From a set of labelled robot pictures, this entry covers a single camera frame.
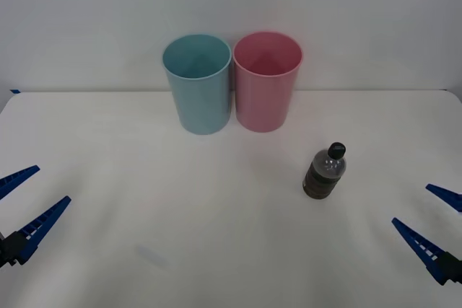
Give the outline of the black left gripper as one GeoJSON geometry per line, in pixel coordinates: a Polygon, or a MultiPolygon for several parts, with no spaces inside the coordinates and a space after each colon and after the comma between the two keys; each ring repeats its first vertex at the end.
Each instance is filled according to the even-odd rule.
{"type": "MultiPolygon", "coordinates": [[[[24,181],[39,171],[39,166],[33,165],[1,178],[0,199],[6,197],[24,181]]],[[[47,233],[49,233],[70,203],[71,198],[66,195],[47,211],[43,212],[21,229],[10,234],[8,237],[4,237],[3,234],[1,234],[0,268],[6,264],[13,266],[19,263],[20,265],[24,265],[32,257],[38,245],[42,242],[47,233]]]]}

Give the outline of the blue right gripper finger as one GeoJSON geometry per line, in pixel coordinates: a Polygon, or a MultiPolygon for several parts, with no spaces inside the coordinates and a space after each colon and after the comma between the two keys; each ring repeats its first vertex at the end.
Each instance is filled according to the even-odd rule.
{"type": "Polygon", "coordinates": [[[426,189],[456,211],[462,211],[462,195],[452,190],[441,188],[433,184],[427,184],[426,189]]]}
{"type": "Polygon", "coordinates": [[[399,219],[393,218],[392,225],[441,286],[447,281],[461,283],[461,260],[442,250],[399,219]]]}

